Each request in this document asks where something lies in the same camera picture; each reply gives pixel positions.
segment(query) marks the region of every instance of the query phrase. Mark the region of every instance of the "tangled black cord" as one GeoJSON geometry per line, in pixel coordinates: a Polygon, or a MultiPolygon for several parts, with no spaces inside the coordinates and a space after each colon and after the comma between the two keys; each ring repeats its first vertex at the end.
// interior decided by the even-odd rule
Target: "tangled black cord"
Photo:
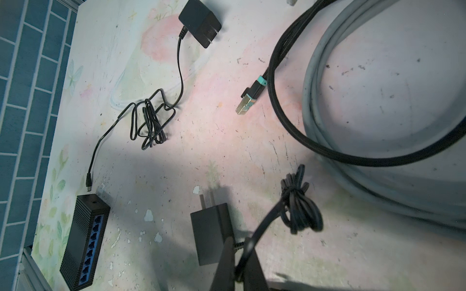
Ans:
{"type": "Polygon", "coordinates": [[[262,222],[257,227],[251,239],[244,244],[243,254],[235,268],[235,279],[243,281],[243,271],[251,256],[256,244],[264,234],[267,227],[276,218],[281,217],[283,223],[290,228],[291,234],[311,228],[313,231],[322,231],[323,220],[317,205],[305,196],[309,183],[302,186],[304,177],[304,165],[299,165],[296,174],[288,174],[286,179],[281,181],[281,197],[279,202],[270,210],[262,222]]]}
{"type": "Polygon", "coordinates": [[[181,97],[183,96],[183,90],[184,90],[184,85],[183,85],[183,76],[181,75],[181,69],[179,66],[179,49],[181,46],[181,41],[185,37],[186,33],[188,33],[188,28],[183,26],[181,29],[181,32],[179,33],[179,38],[178,38],[178,46],[177,46],[177,63],[178,63],[178,71],[179,71],[179,77],[181,79],[181,90],[179,93],[178,98],[173,104],[170,104],[166,97],[164,90],[162,88],[157,89],[149,98],[139,101],[137,103],[132,102],[128,104],[128,106],[123,109],[123,111],[118,115],[116,121],[110,126],[110,128],[103,134],[103,136],[99,139],[97,142],[96,147],[94,148],[94,153],[92,154],[92,158],[90,160],[90,165],[89,165],[89,170],[87,173],[86,177],[86,187],[87,191],[91,190],[92,187],[92,178],[91,178],[91,170],[92,170],[92,164],[94,163],[94,159],[96,158],[96,152],[97,149],[99,148],[99,145],[101,141],[112,131],[112,129],[117,125],[117,123],[121,120],[123,115],[126,113],[126,111],[133,106],[133,111],[131,113],[131,131],[130,131],[130,139],[132,141],[136,140],[136,138],[139,137],[145,137],[143,144],[141,146],[142,150],[145,150],[149,147],[153,146],[153,143],[155,142],[156,144],[162,144],[167,140],[167,136],[165,135],[164,132],[164,127],[175,117],[176,110],[175,107],[178,104],[178,102],[181,100],[181,97]],[[157,93],[160,92],[162,95],[162,101],[163,103],[160,104],[157,109],[154,109],[154,106],[151,103],[152,98],[154,98],[157,93]],[[138,128],[137,127],[137,108],[139,105],[144,104],[143,107],[143,116],[144,116],[144,122],[141,124],[141,126],[138,128]],[[170,111],[173,110],[173,113],[171,116],[163,123],[160,124],[160,121],[157,118],[157,113],[161,110],[164,109],[165,111],[170,111]],[[141,133],[141,130],[146,129],[147,130],[147,135],[143,135],[141,133]]]}

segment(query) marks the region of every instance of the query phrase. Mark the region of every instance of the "thin black cable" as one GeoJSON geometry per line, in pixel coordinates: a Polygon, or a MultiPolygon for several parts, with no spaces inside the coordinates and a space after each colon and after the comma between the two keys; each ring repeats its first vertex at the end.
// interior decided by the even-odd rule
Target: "thin black cable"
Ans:
{"type": "Polygon", "coordinates": [[[235,268],[235,279],[242,281],[242,275],[246,263],[251,256],[253,249],[266,231],[267,227],[281,217],[284,224],[290,228],[291,234],[311,228],[313,231],[322,231],[322,215],[316,204],[305,196],[309,188],[309,183],[302,184],[304,177],[304,165],[299,165],[296,174],[288,174],[286,179],[281,181],[281,197],[279,202],[270,210],[266,217],[257,227],[251,239],[243,244],[243,254],[235,268]]]}
{"type": "Polygon", "coordinates": [[[462,137],[466,135],[466,117],[447,135],[434,142],[430,146],[427,146],[421,150],[418,150],[414,153],[389,157],[389,158],[368,158],[361,156],[352,156],[347,155],[332,149],[329,149],[321,144],[311,140],[303,133],[301,133],[293,123],[287,118],[283,109],[280,106],[278,101],[277,93],[275,90],[275,70],[279,66],[280,62],[283,60],[283,52],[285,49],[291,48],[297,38],[301,35],[305,27],[313,19],[313,17],[322,10],[327,5],[335,2],[335,0],[320,0],[317,1],[310,9],[304,12],[293,24],[282,34],[281,38],[278,40],[275,45],[272,56],[270,57],[269,66],[267,68],[267,89],[274,108],[275,114],[277,115],[280,123],[283,127],[299,141],[302,145],[314,151],[315,153],[322,155],[326,158],[335,160],[337,162],[342,162],[350,165],[364,166],[364,167],[394,167],[410,164],[413,162],[418,162],[424,160],[428,157],[434,156],[439,152],[447,149],[462,137]]]}
{"type": "Polygon", "coordinates": [[[112,129],[117,125],[117,123],[121,120],[123,115],[126,113],[126,111],[133,106],[133,111],[131,113],[131,130],[130,130],[130,139],[132,141],[136,140],[138,136],[144,137],[143,144],[141,146],[142,150],[147,149],[148,147],[152,147],[153,143],[155,142],[156,144],[162,144],[167,140],[167,137],[164,132],[165,126],[175,117],[176,110],[175,107],[178,104],[178,102],[181,100],[181,97],[183,96],[183,91],[184,91],[184,85],[183,85],[183,76],[181,75],[181,68],[179,65],[179,50],[181,46],[181,41],[185,37],[186,33],[188,32],[188,29],[183,26],[181,29],[181,32],[179,33],[179,38],[178,38],[178,46],[177,46],[177,63],[178,63],[178,71],[179,71],[179,77],[181,79],[181,90],[179,93],[178,98],[173,104],[170,104],[166,97],[164,90],[162,88],[157,89],[149,98],[139,101],[137,103],[132,102],[126,106],[125,109],[118,115],[116,121],[110,126],[110,128],[103,134],[103,136],[99,139],[97,142],[96,147],[94,148],[94,153],[92,154],[92,158],[90,160],[90,165],[89,165],[89,170],[87,173],[87,178],[86,178],[86,186],[88,187],[88,191],[90,191],[90,187],[92,186],[92,180],[91,180],[91,170],[92,170],[92,165],[94,163],[94,159],[96,157],[96,152],[97,149],[99,148],[99,145],[101,141],[109,134],[112,129]],[[160,104],[157,109],[154,109],[154,106],[151,103],[152,98],[159,93],[162,95],[162,100],[163,103],[160,104]],[[137,108],[139,105],[144,104],[143,107],[143,116],[144,116],[144,123],[141,124],[141,126],[138,128],[137,127],[137,108]],[[160,124],[160,121],[157,118],[157,113],[161,110],[164,109],[165,111],[173,110],[172,115],[163,123],[160,124]],[[141,133],[141,130],[146,129],[147,130],[147,135],[143,135],[141,133]]]}

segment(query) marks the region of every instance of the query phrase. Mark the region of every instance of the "black power adapter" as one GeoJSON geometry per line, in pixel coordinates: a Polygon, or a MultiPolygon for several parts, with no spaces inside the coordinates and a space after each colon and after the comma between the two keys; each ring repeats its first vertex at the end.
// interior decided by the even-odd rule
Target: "black power adapter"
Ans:
{"type": "Polygon", "coordinates": [[[204,48],[222,28],[217,17],[199,0],[188,0],[178,19],[204,48]]]}
{"type": "Polygon", "coordinates": [[[234,241],[234,234],[228,205],[206,208],[204,196],[199,196],[202,210],[191,213],[191,224],[199,266],[203,266],[219,262],[225,240],[231,237],[234,241]]]}

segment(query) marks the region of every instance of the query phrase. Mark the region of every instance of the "blue tile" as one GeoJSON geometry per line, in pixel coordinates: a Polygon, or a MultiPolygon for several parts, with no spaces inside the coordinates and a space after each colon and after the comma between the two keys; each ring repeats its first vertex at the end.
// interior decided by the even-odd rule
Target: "blue tile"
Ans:
{"type": "Polygon", "coordinates": [[[24,224],[10,225],[5,228],[0,257],[8,257],[20,252],[23,230],[24,224]]]}
{"type": "Polygon", "coordinates": [[[18,177],[34,177],[41,152],[42,136],[26,134],[21,152],[18,177]]]}
{"type": "Polygon", "coordinates": [[[0,286],[3,290],[11,290],[13,288],[14,273],[16,272],[17,257],[0,261],[0,286]]]}
{"type": "Polygon", "coordinates": [[[57,17],[50,15],[48,19],[47,34],[45,36],[44,49],[42,54],[51,59],[57,60],[62,48],[63,33],[65,31],[65,22],[57,17]]]}
{"type": "Polygon", "coordinates": [[[13,197],[11,198],[10,212],[8,214],[7,223],[26,220],[33,184],[34,179],[16,180],[14,183],[13,197]]]}
{"type": "Polygon", "coordinates": [[[28,26],[23,27],[20,48],[16,57],[8,103],[27,107],[42,34],[28,26]]]}
{"type": "Polygon", "coordinates": [[[55,97],[52,104],[52,114],[58,114],[60,108],[60,100],[62,99],[63,84],[65,82],[66,68],[68,67],[69,47],[63,48],[62,64],[60,65],[60,72],[58,73],[57,85],[55,87],[55,97]]]}
{"type": "Polygon", "coordinates": [[[14,45],[6,41],[0,41],[0,76],[8,77],[13,50],[14,45]]]}
{"type": "Polygon", "coordinates": [[[15,164],[15,156],[0,156],[0,201],[8,200],[15,164]]]}
{"type": "Polygon", "coordinates": [[[24,21],[38,29],[44,29],[48,0],[29,0],[24,21]]]}
{"type": "Polygon", "coordinates": [[[47,137],[45,138],[44,145],[44,156],[49,156],[50,151],[52,150],[52,141],[54,140],[55,134],[55,125],[57,124],[57,118],[54,116],[50,117],[50,122],[48,123],[47,137]]]}
{"type": "Polygon", "coordinates": [[[14,154],[18,152],[25,117],[26,111],[23,109],[9,106],[5,108],[3,126],[0,131],[0,152],[14,154]]]}
{"type": "Polygon", "coordinates": [[[37,72],[36,87],[52,91],[54,88],[55,73],[57,64],[47,59],[41,58],[39,71],[37,72]]]}
{"type": "Polygon", "coordinates": [[[29,217],[29,224],[26,231],[26,239],[24,246],[30,246],[34,242],[35,228],[37,226],[37,219],[39,218],[39,210],[41,208],[41,201],[32,201],[31,216],[29,217]]]}
{"type": "Polygon", "coordinates": [[[44,192],[45,177],[47,175],[48,158],[42,158],[41,166],[39,168],[39,175],[37,176],[37,184],[35,186],[34,198],[42,197],[44,192]]]}
{"type": "Polygon", "coordinates": [[[16,41],[24,0],[0,1],[0,36],[16,41]]]}
{"type": "Polygon", "coordinates": [[[39,90],[34,91],[31,112],[29,113],[29,119],[27,121],[27,131],[44,133],[50,98],[52,98],[52,95],[47,92],[39,90]]]}
{"type": "Polygon", "coordinates": [[[71,11],[71,16],[69,18],[68,24],[68,33],[66,34],[66,43],[71,45],[71,41],[73,40],[73,32],[75,31],[75,24],[76,24],[76,13],[71,11]]]}
{"type": "Polygon", "coordinates": [[[6,208],[7,208],[6,203],[0,204],[0,225],[3,225],[3,218],[5,217],[5,209],[6,208]]]}
{"type": "Polygon", "coordinates": [[[3,99],[5,97],[5,88],[7,87],[6,80],[0,80],[0,104],[3,104],[3,99]]]}
{"type": "Polygon", "coordinates": [[[66,8],[62,3],[54,0],[52,4],[52,11],[58,16],[67,19],[68,18],[68,8],[66,8]]]}

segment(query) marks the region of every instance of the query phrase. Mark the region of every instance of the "white grout line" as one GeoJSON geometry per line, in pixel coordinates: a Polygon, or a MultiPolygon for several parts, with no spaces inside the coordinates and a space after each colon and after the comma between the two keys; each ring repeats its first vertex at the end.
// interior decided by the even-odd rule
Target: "white grout line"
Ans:
{"type": "Polygon", "coordinates": [[[12,222],[12,223],[7,223],[7,226],[10,226],[10,225],[19,225],[19,224],[24,224],[24,223],[26,223],[26,221],[12,222]]]}
{"type": "Polygon", "coordinates": [[[24,25],[29,26],[30,28],[32,28],[32,29],[34,29],[34,30],[37,30],[37,31],[40,32],[40,33],[43,33],[43,32],[44,32],[43,30],[38,29],[38,28],[35,27],[34,25],[30,25],[30,24],[27,23],[27,22],[24,22],[24,25]]]}
{"type": "Polygon", "coordinates": [[[58,15],[58,14],[56,14],[55,12],[53,12],[53,11],[50,11],[50,14],[52,14],[53,16],[55,16],[55,17],[56,17],[56,18],[58,18],[58,19],[61,19],[61,20],[63,20],[64,22],[66,22],[66,19],[64,19],[63,17],[59,16],[59,15],[58,15]]]}
{"type": "Polygon", "coordinates": [[[39,90],[39,91],[42,91],[42,92],[45,92],[45,93],[52,94],[52,91],[48,91],[48,90],[46,90],[46,89],[42,89],[42,88],[39,88],[39,87],[35,87],[34,89],[39,90]]]}
{"type": "Polygon", "coordinates": [[[18,154],[13,153],[0,153],[0,156],[17,156],[18,154]]]}
{"type": "MultiPolygon", "coordinates": [[[[16,42],[15,42],[16,45],[14,46],[13,57],[12,57],[12,61],[11,61],[11,64],[10,64],[10,73],[9,73],[9,76],[8,76],[9,80],[7,82],[7,88],[5,89],[5,97],[3,98],[3,104],[2,104],[1,111],[0,111],[0,132],[1,132],[1,127],[3,125],[3,117],[5,116],[5,108],[7,107],[8,95],[10,94],[11,79],[12,79],[12,76],[13,76],[14,66],[16,64],[16,57],[18,56],[18,48],[19,48],[19,43],[20,43],[20,40],[21,40],[21,35],[23,33],[23,24],[24,24],[24,18],[26,17],[26,9],[27,9],[27,4],[28,3],[29,3],[29,0],[24,1],[23,10],[21,12],[20,26],[18,27],[18,34],[16,35],[16,42]]],[[[24,130],[26,130],[26,128],[25,128],[26,124],[27,124],[26,122],[23,124],[24,130]]],[[[14,165],[14,176],[16,176],[16,173],[18,172],[18,166],[19,166],[19,162],[20,162],[19,155],[20,155],[20,153],[18,153],[18,155],[16,156],[16,163],[14,165]]],[[[6,223],[6,220],[8,218],[8,212],[10,211],[11,198],[13,196],[13,188],[14,188],[14,182],[12,182],[11,185],[10,185],[10,192],[8,194],[7,206],[5,208],[5,216],[4,216],[4,219],[3,219],[4,224],[6,223]]],[[[1,247],[3,246],[3,237],[4,236],[5,236],[5,227],[3,225],[2,228],[1,228],[1,231],[0,231],[0,253],[1,253],[1,247]]]]}
{"type": "MultiPolygon", "coordinates": [[[[48,3],[48,13],[47,13],[47,16],[45,18],[45,21],[46,21],[46,26],[48,25],[48,19],[49,19],[49,16],[50,16],[50,9],[52,8],[52,2],[54,0],[49,0],[49,3],[48,3]]],[[[56,90],[56,87],[57,87],[57,82],[58,82],[58,74],[60,73],[60,66],[61,66],[61,63],[62,63],[62,58],[63,58],[63,48],[65,46],[65,40],[66,40],[66,35],[68,33],[68,26],[69,26],[69,19],[71,17],[71,10],[68,9],[68,15],[67,15],[67,18],[66,18],[66,24],[65,24],[65,30],[64,30],[64,33],[63,33],[63,39],[62,39],[62,46],[60,48],[60,56],[58,58],[58,66],[57,66],[57,69],[55,71],[55,80],[54,80],[54,89],[52,91],[52,98],[50,98],[50,102],[48,104],[48,114],[47,114],[47,120],[45,122],[45,131],[44,131],[44,137],[42,138],[42,144],[41,144],[41,151],[40,151],[40,154],[43,153],[44,151],[44,147],[45,147],[45,140],[47,138],[47,131],[48,131],[48,124],[50,123],[50,115],[51,115],[51,112],[52,112],[52,106],[54,104],[54,97],[55,97],[55,90],[56,90]]],[[[40,48],[40,53],[42,54],[42,49],[43,49],[43,45],[44,45],[44,41],[45,41],[45,34],[42,35],[42,40],[41,40],[41,48],[40,48]]],[[[32,191],[31,191],[31,198],[29,199],[29,207],[27,209],[27,216],[26,216],[26,224],[24,226],[24,230],[23,230],[23,237],[21,239],[21,251],[19,252],[19,256],[18,256],[18,263],[16,264],[16,272],[14,273],[14,280],[13,280],[13,287],[12,287],[12,291],[15,291],[16,289],[16,282],[18,281],[18,274],[19,274],[19,265],[20,265],[20,261],[21,261],[21,252],[22,252],[22,247],[24,245],[24,241],[26,240],[26,234],[27,234],[27,228],[29,226],[29,219],[31,217],[31,209],[32,209],[32,201],[34,200],[34,192],[35,192],[35,187],[37,185],[37,177],[39,176],[39,169],[41,167],[41,161],[42,159],[39,159],[37,161],[37,166],[36,166],[36,169],[35,169],[35,178],[34,178],[34,183],[33,183],[33,186],[32,186],[32,191]]]]}
{"type": "Polygon", "coordinates": [[[56,61],[56,60],[54,60],[54,59],[52,59],[52,58],[49,58],[49,57],[47,57],[47,56],[45,56],[45,55],[42,55],[41,57],[44,58],[44,59],[46,59],[46,60],[52,61],[52,62],[54,62],[55,64],[58,64],[58,61],[56,61]]]}
{"type": "Polygon", "coordinates": [[[13,107],[13,108],[16,108],[16,109],[23,109],[23,110],[27,110],[26,107],[22,107],[22,106],[18,106],[18,105],[13,105],[13,104],[5,104],[5,107],[8,106],[8,107],[13,107]]]}
{"type": "Polygon", "coordinates": [[[5,42],[7,42],[7,43],[9,43],[9,44],[12,44],[12,45],[14,45],[14,41],[7,40],[6,38],[4,38],[4,37],[1,37],[1,36],[0,36],[0,41],[5,41],[5,42]]]}
{"type": "Polygon", "coordinates": [[[19,255],[19,254],[14,254],[14,255],[11,255],[11,256],[8,256],[8,257],[0,257],[0,261],[7,260],[7,259],[11,259],[11,258],[13,258],[13,257],[17,257],[18,255],[19,255]]]}
{"type": "Polygon", "coordinates": [[[26,131],[25,133],[28,134],[28,135],[40,135],[40,136],[44,136],[43,133],[37,133],[37,132],[32,132],[32,131],[26,131]]]}

